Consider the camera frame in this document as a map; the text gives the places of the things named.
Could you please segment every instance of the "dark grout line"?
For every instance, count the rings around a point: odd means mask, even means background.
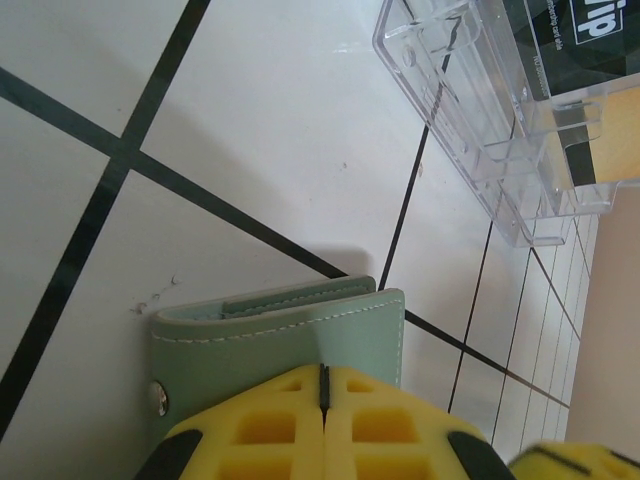
[[[560,414],[562,413],[562,410],[558,409],[558,418],[556,419],[556,428],[555,428],[555,435],[554,437],[557,438],[558,437],[558,426],[560,425]]]
[[[587,264],[586,264],[586,262],[585,262],[585,264],[583,265],[583,268],[585,268],[585,269],[587,270],[587,275],[588,275],[589,270],[587,269]],[[580,294],[581,294],[581,292],[582,292],[582,277],[583,277],[583,276],[582,276],[582,275],[580,275],[580,282],[578,283],[578,298],[576,299],[576,308],[575,308],[575,310],[576,310],[576,315],[578,314],[578,305],[580,305]],[[590,283],[590,282],[591,282],[591,279],[588,279],[588,280],[587,280],[587,285],[585,285],[585,286],[586,286],[586,288],[587,288],[587,292],[585,293],[585,299],[584,299],[584,301],[585,301],[585,308],[583,308],[583,310],[586,310],[586,306],[587,306],[587,304],[586,304],[586,302],[587,302],[587,297],[586,297],[586,295],[588,295],[588,294],[589,294],[589,283]],[[580,327],[580,333],[582,333],[582,326],[584,326],[584,315],[585,315],[585,313],[586,313],[586,312],[583,312],[583,313],[582,313],[582,323],[581,323],[581,327]]]
[[[329,278],[344,277],[346,275],[339,268],[225,202],[200,185],[171,170],[144,152],[137,152],[132,168],[158,185],[165,187],[167,190],[263,241],[316,272]]]
[[[589,244],[589,239],[591,238],[591,222],[593,222],[593,217],[594,215],[591,215],[589,217],[589,230],[587,231],[587,238],[585,238],[584,240],[584,247],[586,248],[587,245]],[[587,267],[587,275],[589,275],[589,279],[591,279],[591,268],[589,268],[589,262],[587,262],[587,252],[585,249],[582,250],[582,253],[584,254],[584,264],[585,267]]]
[[[484,262],[487,259],[487,250],[489,249],[489,241],[491,240],[491,230],[493,229],[493,222],[489,223],[489,232],[487,233],[487,241],[484,244],[484,251],[482,252],[482,261],[480,262],[480,270],[478,271],[478,281],[476,282],[476,290],[473,293],[473,301],[471,302],[471,311],[469,312],[469,319],[467,320],[467,328],[464,332],[463,343],[467,344],[469,338],[469,330],[471,329],[471,320],[473,319],[473,311],[476,308],[476,302],[478,301],[478,290],[480,290],[480,281],[482,280],[482,272],[484,270]],[[447,412],[451,413],[453,407],[453,399],[456,395],[456,389],[458,388],[458,379],[460,378],[460,370],[462,369],[462,359],[464,357],[464,351],[460,351],[460,358],[458,359],[458,367],[456,368],[456,376],[453,380],[453,388],[451,389],[451,396],[449,397],[449,407]]]
[[[562,300],[560,300],[560,295],[558,295],[558,291],[556,290],[556,287],[553,285],[553,282],[551,281],[551,277],[549,276],[547,271],[544,269],[544,266],[542,265],[542,261],[540,260],[540,257],[538,256],[538,252],[536,252],[535,248],[532,248],[531,251],[533,252],[533,255],[536,257],[536,260],[538,261],[538,265],[540,265],[540,268],[542,268],[542,273],[544,273],[544,276],[547,278],[547,281],[549,282],[549,285],[551,286],[551,290],[553,291],[553,294],[556,296],[556,299],[558,300],[558,302],[560,303],[560,306],[562,307],[562,311],[567,316],[567,320],[569,320],[569,325],[571,325],[571,329],[573,330],[573,333],[575,333],[576,336],[578,337],[578,340],[580,340],[580,335],[578,335],[578,331],[576,330],[576,327],[573,324],[573,321],[571,320],[571,317],[569,316],[569,312],[567,312],[567,309],[564,306],[564,302]]]
[[[576,237],[578,237],[578,242],[580,242],[580,250],[582,250],[582,261],[584,262],[584,266],[587,268],[587,272],[589,272],[589,265],[587,265],[587,254],[585,253],[584,245],[582,244],[582,237],[580,237],[580,230],[578,230],[578,221],[574,218],[573,223],[576,226]],[[591,217],[589,217],[589,227],[591,227]]]
[[[548,308],[548,305],[549,305],[549,295],[550,295],[550,292],[551,292],[551,288],[549,288],[549,293],[547,293],[547,308]],[[556,348],[555,348],[555,350],[554,350],[554,352],[553,352],[553,367],[552,367],[552,370],[551,370],[551,380],[549,381],[549,391],[551,391],[551,385],[553,385],[553,372],[555,371],[555,368],[556,368],[556,360],[557,360],[557,358],[558,358],[558,346],[560,345],[560,333],[562,332],[562,320],[563,320],[563,318],[562,318],[562,317],[564,317],[564,313],[563,313],[563,315],[560,317],[560,328],[558,328],[558,338],[557,338],[557,340],[556,340]],[[539,354],[539,353],[540,353],[540,345],[538,345],[538,353],[536,353],[536,366],[535,366],[535,367],[534,367],[534,369],[533,369],[533,375],[534,375],[534,378],[535,378],[535,374],[536,374],[535,369],[536,369],[536,367],[538,366],[538,354]],[[549,411],[549,402],[547,402],[547,405],[545,406],[545,409],[544,409],[544,417],[543,417],[543,420],[542,420],[542,428],[543,428],[543,432],[544,432],[544,425],[545,425],[545,423],[547,422],[547,412],[548,412],[548,411]]]
[[[1,67],[0,97],[109,157],[123,150],[117,136]]]
[[[545,276],[547,278],[551,278],[553,277],[553,271],[556,268],[556,256],[558,255],[558,247],[555,247],[555,250],[553,251],[553,263],[551,264],[551,272],[547,272],[546,267],[544,266],[544,263],[542,262],[542,260],[539,260],[538,263],[540,264],[540,268],[542,268],[542,271],[545,273]]]
[[[553,355],[553,370],[551,372],[551,386],[553,386],[553,379],[555,378],[555,373],[556,373],[556,362],[558,361],[558,349],[560,348],[560,335],[562,334],[562,322],[564,321],[564,318],[562,318],[560,320],[560,331],[558,332],[558,341],[556,343],[556,351]],[[560,397],[562,398],[562,394],[564,393],[564,382],[567,378],[567,369],[569,368],[569,356],[571,355],[571,343],[573,342],[573,335],[571,335],[571,341],[569,342],[569,351],[567,352],[567,364],[564,367],[564,377],[562,379],[562,391],[560,392]],[[567,404],[562,404],[563,406],[569,408],[569,405]]]
[[[564,390],[567,388],[567,373],[569,372],[569,361],[571,360],[571,349],[573,347],[573,341],[576,337],[571,335],[571,341],[569,342],[569,353],[567,354],[567,368],[564,371],[564,378],[562,379],[562,393],[560,393],[561,397],[564,397]],[[578,348],[580,348],[580,339],[578,339]]]
[[[67,244],[11,362],[0,381],[0,441],[4,438],[47,344],[78,282],[129,169],[119,159],[107,164]]]
[[[524,295],[524,287],[527,283],[527,273],[529,273],[529,262],[531,261],[531,249],[529,249],[529,255],[527,256],[527,265],[524,269],[524,279],[522,280],[522,289],[520,290],[520,299],[518,300],[518,310],[516,310],[516,321],[513,323],[513,333],[511,334],[511,344],[509,345],[509,353],[507,355],[507,367],[511,360],[511,351],[513,350],[513,341],[516,338],[516,328],[518,327],[518,317],[520,316],[520,307],[522,306],[522,297]],[[502,388],[500,389],[500,399],[498,400],[498,412],[496,413],[496,422],[493,424],[493,433],[491,434],[491,444],[496,436],[496,429],[498,428],[498,419],[500,418],[500,409],[502,408],[502,397],[504,396],[504,387],[507,383],[507,374],[502,379]]]
[[[562,406],[568,407],[568,405],[566,405],[564,402],[562,402],[562,400],[557,399],[556,397],[551,395],[549,392],[545,392],[540,387],[534,385],[533,383],[531,383],[530,381],[522,378],[521,376],[517,375],[516,373],[508,370],[506,367],[500,365],[495,360],[492,360],[489,357],[487,357],[486,355],[483,355],[482,353],[478,352],[474,348],[471,348],[468,345],[465,345],[462,341],[458,340],[455,337],[452,337],[448,333],[444,332],[443,330],[440,330],[438,327],[436,327],[435,325],[432,325],[431,323],[427,322],[426,320],[423,320],[422,318],[420,318],[415,313],[413,313],[413,312],[411,312],[409,310],[406,310],[405,311],[405,320],[408,321],[409,323],[415,325],[416,327],[420,328],[421,330],[423,330],[423,331],[425,331],[427,333],[430,333],[433,336],[439,338],[443,342],[448,343],[452,347],[455,347],[455,348],[457,348],[459,350],[462,350],[463,353],[472,356],[473,358],[475,358],[476,360],[481,361],[485,365],[487,365],[487,366],[489,366],[489,367],[491,367],[491,368],[493,368],[495,370],[498,370],[500,373],[504,374],[505,377],[509,377],[509,378],[511,378],[513,380],[516,380],[517,382],[523,384],[524,386],[526,386],[526,387],[528,387],[528,388],[530,388],[532,390],[535,390],[536,392],[538,392],[541,395],[547,397],[548,399],[553,400],[554,402],[559,403]]]
[[[210,0],[189,0],[122,134],[130,150],[142,145],[182,59],[204,17]]]
[[[413,15],[413,12],[411,11],[411,8],[409,8],[408,4],[406,4],[405,2],[405,6],[407,7],[408,12],[410,13],[410,15]],[[460,25],[462,23],[462,20],[460,18],[458,18],[456,20],[456,24],[453,26],[453,28],[451,29],[451,34],[449,36],[449,48],[455,43],[456,39],[458,38],[458,29],[460,28]],[[451,54],[447,54],[444,57],[444,60],[442,61],[442,71],[446,72],[447,68],[449,67],[449,60],[451,59]],[[443,91],[444,85],[442,83],[440,83],[438,85],[438,91],[436,93],[436,98],[435,101],[433,103],[433,107],[431,108],[431,112],[430,112],[430,118],[433,120],[436,117],[436,114],[438,113],[438,110],[440,108],[440,100],[442,98],[442,91]],[[416,182],[416,177],[418,175],[418,171],[420,170],[420,163],[422,162],[422,154],[424,152],[424,147],[427,143],[427,137],[429,136],[429,127],[428,125],[424,126],[424,129],[422,130],[422,137],[420,138],[420,143],[418,145],[418,151],[416,153],[416,158],[413,162],[413,168],[411,170],[411,175],[409,176],[409,184],[407,185],[407,191],[405,192],[404,195],[404,199],[402,200],[402,206],[400,207],[400,215],[398,216],[398,222],[396,224],[396,228],[393,232],[393,238],[391,239],[391,245],[389,247],[389,253],[387,254],[387,259],[385,261],[384,264],[384,268],[382,270],[382,275],[380,277],[380,282],[379,282],[379,289],[382,290],[385,288],[385,286],[387,285],[387,279],[389,277],[389,272],[391,270],[391,263],[393,262],[393,257],[395,256],[396,253],[396,248],[398,246],[398,240],[400,239],[400,232],[402,231],[402,226],[404,224],[404,219],[406,217],[407,214],[407,209],[409,208],[409,201],[411,200],[411,194],[413,193],[413,187],[415,185]]]
[[[576,298],[575,298],[575,304],[573,305],[573,314],[572,315],[567,315],[569,318],[571,318],[572,316],[574,317],[573,320],[572,320],[572,323],[575,322],[575,320],[576,320],[575,319],[575,314],[576,314],[577,307],[578,307],[578,300],[580,299],[579,298],[579,296],[580,296],[580,284],[582,283],[582,268],[584,268],[585,263],[586,263],[585,262],[585,258],[584,258],[584,252],[582,252],[582,250],[580,250],[580,252],[576,252],[576,248],[578,246],[580,237],[578,235],[578,225],[576,224],[575,219],[573,220],[573,224],[574,224],[574,227],[575,227],[575,230],[576,230],[576,238],[573,241],[573,249],[571,250],[571,262],[569,263],[569,276],[567,277],[567,291],[564,294],[565,298],[564,298],[564,301],[562,302],[562,304],[564,305],[565,309],[572,308],[572,306],[568,305],[568,303],[567,303],[567,300],[569,300],[569,284],[568,284],[568,282],[571,280],[571,278],[572,278],[571,275],[573,274],[573,272],[576,271],[575,269],[577,268],[577,269],[580,270],[580,281],[578,282],[578,293],[577,293]],[[576,253],[577,253],[578,257],[580,257],[580,258],[577,259],[577,263],[574,262],[576,260],[576,258],[575,258]]]
[[[549,400],[547,399],[547,404],[544,406],[544,416],[542,417],[542,438],[544,439],[544,426],[547,423],[547,413],[549,412]]]
[[[398,240],[400,240],[400,232],[404,225],[404,219],[407,216],[407,210],[409,208],[409,201],[411,200],[411,193],[413,192],[413,186],[416,183],[418,171],[420,170],[420,164],[422,163],[422,154],[424,153],[424,146],[427,143],[427,137],[429,136],[429,127],[426,125],[422,130],[422,137],[418,145],[418,151],[416,152],[416,159],[413,162],[413,168],[411,169],[411,175],[409,176],[409,184],[407,185],[407,191],[404,194],[402,200],[402,207],[400,207],[400,215],[398,216],[398,222],[396,223],[396,229],[393,232],[393,238],[391,239],[391,245],[389,247],[389,253],[387,254],[387,260],[385,261],[380,282],[378,284],[379,290],[384,290],[387,285],[387,279],[389,278],[389,272],[391,271],[391,263],[393,257],[396,254],[396,248],[398,247]]]
[[[522,444],[524,443],[524,432],[527,431],[527,419],[529,418],[529,407],[531,406],[531,396],[533,395],[533,390],[529,390],[529,398],[527,399],[527,409],[524,412],[524,425],[522,426],[522,435],[520,435],[520,448],[522,451]]]
[[[533,375],[531,376],[531,380],[533,382],[533,380],[535,380],[536,378],[536,370],[538,368],[538,357],[540,356],[540,345],[542,345],[542,335],[544,333],[544,325],[545,323],[547,323],[547,310],[549,308],[549,298],[551,296],[551,287],[549,287],[549,289],[547,290],[547,300],[544,306],[544,316],[542,318],[542,328],[540,329],[540,338],[538,339],[538,348],[536,349],[536,359],[535,362],[533,364]],[[562,318],[560,318],[560,326],[562,327]],[[558,341],[560,340],[560,329],[558,329]],[[524,443],[524,432],[527,428],[527,418],[529,416],[529,407],[531,406],[531,396],[532,396],[532,391],[529,392],[529,399],[527,401],[527,410],[524,414],[524,428],[522,429],[522,437],[520,438],[520,450],[522,450],[522,444]]]
[[[0,441],[71,297],[131,163],[136,162],[136,151],[151,127],[208,4],[209,0],[189,0],[121,139],[0,69],[2,98],[111,157],[0,381]]]

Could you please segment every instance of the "yellow object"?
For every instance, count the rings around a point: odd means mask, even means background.
[[[640,465],[599,446],[545,442],[509,471],[468,423],[352,368],[307,366],[181,422],[136,479],[587,477],[640,480]]]
[[[598,138],[589,142],[596,182],[619,182],[640,177],[640,136],[637,125],[640,89],[631,88],[609,95],[602,125],[588,125],[589,134],[601,128]]]
[[[203,433],[180,479],[469,478],[447,433],[474,427],[352,368],[330,369],[323,425],[318,379],[297,368],[177,425]]]
[[[540,442],[509,467],[518,480],[640,480],[640,465],[600,445]]]

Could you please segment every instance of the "mint green wallet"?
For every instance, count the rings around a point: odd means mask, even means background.
[[[404,294],[377,292],[365,276],[160,311],[151,320],[151,368],[164,401],[153,440],[301,365],[350,366],[399,385],[403,324]]]

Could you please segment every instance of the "transparent plastic box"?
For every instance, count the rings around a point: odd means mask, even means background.
[[[562,244],[611,210],[620,182],[574,187],[564,148],[597,138],[637,75],[534,100],[502,0],[385,0],[373,44],[510,244]]]

